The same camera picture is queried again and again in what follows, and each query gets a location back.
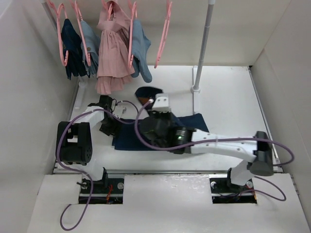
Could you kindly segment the dark blue denim trousers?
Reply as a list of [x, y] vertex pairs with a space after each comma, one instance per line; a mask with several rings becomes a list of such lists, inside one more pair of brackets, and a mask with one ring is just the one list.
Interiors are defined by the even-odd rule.
[[[136, 90], [135, 96], [141, 104], [144, 104], [148, 99], [155, 98], [157, 94], [162, 94], [162, 89], [145, 86]], [[176, 117], [172, 114], [171, 119], [174, 126], [190, 127], [200, 129], [202, 131], [208, 131], [207, 125], [201, 114], [194, 114], [191, 116]], [[116, 150], [128, 150], [128, 151], [148, 151], [151, 148], [143, 145], [138, 139], [133, 124], [122, 124], [120, 133], [112, 142]]]

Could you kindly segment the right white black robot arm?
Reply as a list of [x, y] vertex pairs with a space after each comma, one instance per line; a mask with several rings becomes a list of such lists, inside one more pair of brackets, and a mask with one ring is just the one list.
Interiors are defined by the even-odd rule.
[[225, 139], [207, 131], [186, 127], [173, 120], [172, 113], [152, 112], [135, 123], [137, 137], [153, 150], [174, 154], [211, 153], [241, 159], [227, 171], [225, 186], [230, 191], [241, 190], [255, 176], [274, 174], [272, 146], [267, 134], [258, 131], [246, 141]]

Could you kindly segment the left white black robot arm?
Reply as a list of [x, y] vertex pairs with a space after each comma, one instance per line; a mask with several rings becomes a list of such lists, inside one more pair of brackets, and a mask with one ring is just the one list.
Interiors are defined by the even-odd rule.
[[117, 136], [121, 130], [118, 119], [125, 110], [111, 97], [101, 95], [99, 102], [89, 104], [81, 115], [58, 124], [55, 150], [58, 164], [63, 169], [84, 174], [99, 193], [108, 189], [109, 181], [106, 169], [91, 160], [91, 129], [101, 123], [101, 132]]

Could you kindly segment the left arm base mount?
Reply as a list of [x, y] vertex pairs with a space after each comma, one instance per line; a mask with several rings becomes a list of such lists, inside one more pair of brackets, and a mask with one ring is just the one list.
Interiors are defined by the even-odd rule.
[[[86, 204], [90, 194], [90, 180], [82, 179], [79, 204]], [[90, 204], [122, 204], [124, 191], [124, 178], [106, 177], [106, 180], [95, 181], [91, 194]]]

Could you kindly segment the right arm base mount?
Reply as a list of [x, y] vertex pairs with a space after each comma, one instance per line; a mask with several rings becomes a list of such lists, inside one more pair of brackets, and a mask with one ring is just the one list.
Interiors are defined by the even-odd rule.
[[211, 178], [210, 189], [213, 204], [257, 204], [252, 180], [244, 186], [229, 184], [227, 178]]

